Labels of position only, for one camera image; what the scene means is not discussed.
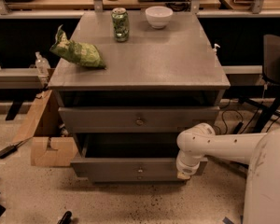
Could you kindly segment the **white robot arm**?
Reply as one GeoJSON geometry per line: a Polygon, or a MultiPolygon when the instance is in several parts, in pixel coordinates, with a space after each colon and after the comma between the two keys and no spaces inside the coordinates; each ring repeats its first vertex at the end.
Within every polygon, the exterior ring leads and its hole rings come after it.
{"type": "Polygon", "coordinates": [[[243,224],[280,224],[280,128],[268,133],[217,135],[207,123],[176,138],[177,172],[189,178],[213,156],[248,166],[243,224]]]}

